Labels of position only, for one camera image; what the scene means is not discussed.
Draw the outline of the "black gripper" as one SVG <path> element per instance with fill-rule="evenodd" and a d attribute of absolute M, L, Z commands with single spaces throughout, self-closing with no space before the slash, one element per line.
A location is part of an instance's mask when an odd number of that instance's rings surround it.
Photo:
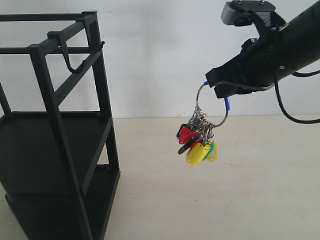
<path fill-rule="evenodd" d="M 282 37 L 255 42 L 223 65 L 205 74 L 218 99 L 264 92 L 288 76 L 288 51 Z"/>

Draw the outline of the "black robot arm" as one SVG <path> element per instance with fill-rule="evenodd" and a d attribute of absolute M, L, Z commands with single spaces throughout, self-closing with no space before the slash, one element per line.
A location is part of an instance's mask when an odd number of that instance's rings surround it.
<path fill-rule="evenodd" d="M 221 13 L 225 25 L 255 25 L 238 55 L 211 69 L 205 77 L 216 97 L 266 91 L 320 58 L 320 3 L 317 1 L 289 22 L 276 7 L 262 0 L 227 1 Z"/>

